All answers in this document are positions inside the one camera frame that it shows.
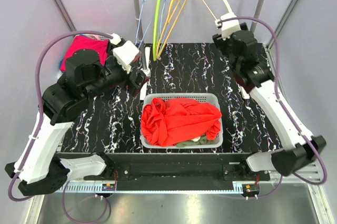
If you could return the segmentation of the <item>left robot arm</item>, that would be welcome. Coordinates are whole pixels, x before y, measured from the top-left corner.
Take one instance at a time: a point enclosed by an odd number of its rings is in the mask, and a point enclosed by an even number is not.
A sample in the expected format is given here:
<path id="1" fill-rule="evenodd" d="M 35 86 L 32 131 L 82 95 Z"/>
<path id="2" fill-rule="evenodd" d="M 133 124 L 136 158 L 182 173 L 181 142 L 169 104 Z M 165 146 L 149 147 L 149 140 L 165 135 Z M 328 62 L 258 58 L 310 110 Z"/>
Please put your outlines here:
<path id="1" fill-rule="evenodd" d="M 114 177 L 114 163 L 104 153 L 64 159 L 56 149 L 75 119 L 88 108 L 91 98 L 124 87 L 137 95 L 149 79 L 148 69 L 131 79 L 132 64 L 142 56 L 135 47 L 116 47 L 104 63 L 91 49 L 77 50 L 65 61 L 65 72 L 56 84 L 39 95 L 36 124 L 20 159 L 5 166 L 24 199 L 54 193 L 75 179 L 109 180 Z"/>

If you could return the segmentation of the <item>red tank top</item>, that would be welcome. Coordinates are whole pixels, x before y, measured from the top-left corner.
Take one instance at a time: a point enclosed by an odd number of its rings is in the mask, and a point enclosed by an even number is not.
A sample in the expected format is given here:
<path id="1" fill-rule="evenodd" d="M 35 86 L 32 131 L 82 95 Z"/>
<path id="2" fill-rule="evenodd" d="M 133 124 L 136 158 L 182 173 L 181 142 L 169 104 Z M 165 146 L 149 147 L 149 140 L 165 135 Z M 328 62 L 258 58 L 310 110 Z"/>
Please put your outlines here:
<path id="1" fill-rule="evenodd" d="M 191 98 L 167 101 L 159 97 L 145 105 L 141 133 L 150 145 L 175 146 L 197 137 L 214 141 L 221 131 L 221 111 Z"/>

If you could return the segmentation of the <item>yellow plastic hanger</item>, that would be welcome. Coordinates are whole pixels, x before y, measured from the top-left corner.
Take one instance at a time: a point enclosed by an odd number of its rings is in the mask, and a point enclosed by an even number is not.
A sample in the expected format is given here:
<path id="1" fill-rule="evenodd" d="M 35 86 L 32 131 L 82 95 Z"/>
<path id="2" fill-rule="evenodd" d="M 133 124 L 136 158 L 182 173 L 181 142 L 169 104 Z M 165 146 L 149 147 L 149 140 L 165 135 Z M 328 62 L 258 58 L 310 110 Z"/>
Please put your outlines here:
<path id="1" fill-rule="evenodd" d="M 164 47 L 168 43 L 168 39 L 171 36 L 171 33 L 176 26 L 176 23 L 184 9 L 187 0 L 171 0 L 167 17 L 162 28 L 161 34 L 158 40 L 153 42 L 153 60 L 157 61 L 161 58 L 161 54 L 163 53 Z"/>

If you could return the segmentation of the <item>olive green tank top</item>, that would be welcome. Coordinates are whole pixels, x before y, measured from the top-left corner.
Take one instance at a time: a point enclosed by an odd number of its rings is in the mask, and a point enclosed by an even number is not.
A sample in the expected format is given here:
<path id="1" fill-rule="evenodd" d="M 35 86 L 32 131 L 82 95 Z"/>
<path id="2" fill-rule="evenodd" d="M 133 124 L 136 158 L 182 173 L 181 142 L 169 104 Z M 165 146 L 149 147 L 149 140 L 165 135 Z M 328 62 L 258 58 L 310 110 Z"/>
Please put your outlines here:
<path id="1" fill-rule="evenodd" d="M 208 140 L 207 136 L 203 134 L 200 136 L 199 141 L 192 141 L 192 140 L 182 141 L 177 143 L 175 146 L 178 148 L 184 148 L 188 146 L 209 145 L 212 142 L 213 142 L 212 140 Z"/>

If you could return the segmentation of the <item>lime green hanger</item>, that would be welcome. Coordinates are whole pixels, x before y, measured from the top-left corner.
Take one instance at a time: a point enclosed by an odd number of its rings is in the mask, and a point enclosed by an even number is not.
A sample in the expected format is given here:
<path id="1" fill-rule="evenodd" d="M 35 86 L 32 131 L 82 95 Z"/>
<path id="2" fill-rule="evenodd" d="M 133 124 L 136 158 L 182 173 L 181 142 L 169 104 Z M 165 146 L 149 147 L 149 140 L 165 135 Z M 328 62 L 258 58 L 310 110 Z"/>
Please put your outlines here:
<path id="1" fill-rule="evenodd" d="M 154 14 L 154 25 L 153 25 L 153 42 L 152 42 L 152 54 L 153 54 L 153 61 L 157 60 L 156 49 L 157 49 L 157 35 L 158 35 L 158 18 L 159 18 L 159 11 L 161 6 L 162 0 L 156 1 L 155 7 L 155 14 Z"/>

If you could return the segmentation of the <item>light blue wire hanger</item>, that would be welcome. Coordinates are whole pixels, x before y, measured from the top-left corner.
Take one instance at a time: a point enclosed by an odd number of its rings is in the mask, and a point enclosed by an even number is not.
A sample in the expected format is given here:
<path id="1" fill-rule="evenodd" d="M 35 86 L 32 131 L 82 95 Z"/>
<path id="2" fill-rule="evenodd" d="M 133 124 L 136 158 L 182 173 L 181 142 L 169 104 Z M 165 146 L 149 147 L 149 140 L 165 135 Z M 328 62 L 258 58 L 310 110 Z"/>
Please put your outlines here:
<path id="1" fill-rule="evenodd" d="M 135 45 L 138 45 L 138 49 L 141 48 L 142 45 L 145 44 L 144 42 L 144 37 L 152 23 L 152 21 L 154 20 L 154 14 L 151 18 L 151 20 L 149 21 L 145 31 L 143 31 L 143 34 L 141 35 L 141 29 L 142 29 L 142 15 L 143 15 L 143 10 L 144 10 L 144 5 L 146 4 L 148 0 L 141 0 L 141 7 L 140 7 L 140 13 L 138 14 L 138 24 L 137 24 L 137 30 L 136 30 L 136 36 L 135 36 Z"/>

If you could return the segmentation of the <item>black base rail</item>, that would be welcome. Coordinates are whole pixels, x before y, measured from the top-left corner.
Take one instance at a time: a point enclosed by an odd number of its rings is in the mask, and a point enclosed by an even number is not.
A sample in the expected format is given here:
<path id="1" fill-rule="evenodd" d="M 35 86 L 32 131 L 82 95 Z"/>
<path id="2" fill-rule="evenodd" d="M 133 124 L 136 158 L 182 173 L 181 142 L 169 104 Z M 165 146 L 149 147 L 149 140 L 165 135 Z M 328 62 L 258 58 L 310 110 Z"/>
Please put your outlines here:
<path id="1" fill-rule="evenodd" d="M 240 171 L 247 154 L 107 154 L 113 162 L 105 181 L 117 180 L 117 192 L 183 193 L 238 191 L 235 184 L 270 181 L 267 170 Z"/>

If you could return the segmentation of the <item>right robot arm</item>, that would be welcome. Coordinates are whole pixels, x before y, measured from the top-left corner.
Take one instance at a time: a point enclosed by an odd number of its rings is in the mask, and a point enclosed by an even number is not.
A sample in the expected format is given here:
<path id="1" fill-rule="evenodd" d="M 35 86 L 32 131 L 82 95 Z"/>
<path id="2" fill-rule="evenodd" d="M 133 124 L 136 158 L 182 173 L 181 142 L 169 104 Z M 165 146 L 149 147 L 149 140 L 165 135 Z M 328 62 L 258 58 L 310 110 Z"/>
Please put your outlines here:
<path id="1" fill-rule="evenodd" d="M 239 174 L 251 180 L 258 171 L 277 171 L 289 176 L 316 160 L 326 146 L 323 136 L 315 136 L 299 120 L 286 102 L 266 61 L 259 55 L 260 43 L 249 30 L 239 30 L 228 38 L 212 37 L 216 48 L 229 61 L 235 81 L 261 107 L 280 141 L 281 149 L 257 152 L 239 166 Z"/>

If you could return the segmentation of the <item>folded clothes stack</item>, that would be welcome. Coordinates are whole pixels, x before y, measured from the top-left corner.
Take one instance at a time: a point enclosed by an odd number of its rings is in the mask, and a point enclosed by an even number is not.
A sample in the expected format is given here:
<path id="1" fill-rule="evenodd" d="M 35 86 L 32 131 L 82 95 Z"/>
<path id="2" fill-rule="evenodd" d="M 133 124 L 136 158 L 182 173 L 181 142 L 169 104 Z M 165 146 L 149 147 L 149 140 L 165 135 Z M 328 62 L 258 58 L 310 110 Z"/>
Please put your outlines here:
<path id="1" fill-rule="evenodd" d="M 90 50 L 94 50 L 95 52 L 97 52 L 99 55 L 100 63 L 104 65 L 106 59 L 108 58 L 107 50 L 108 50 L 109 43 L 110 41 L 108 39 L 94 40 L 84 35 L 76 36 L 73 39 L 67 52 L 65 53 L 63 60 L 61 61 L 60 71 L 63 73 L 65 72 L 66 70 L 65 61 L 68 58 L 72 57 L 75 52 L 81 49 L 90 49 Z"/>

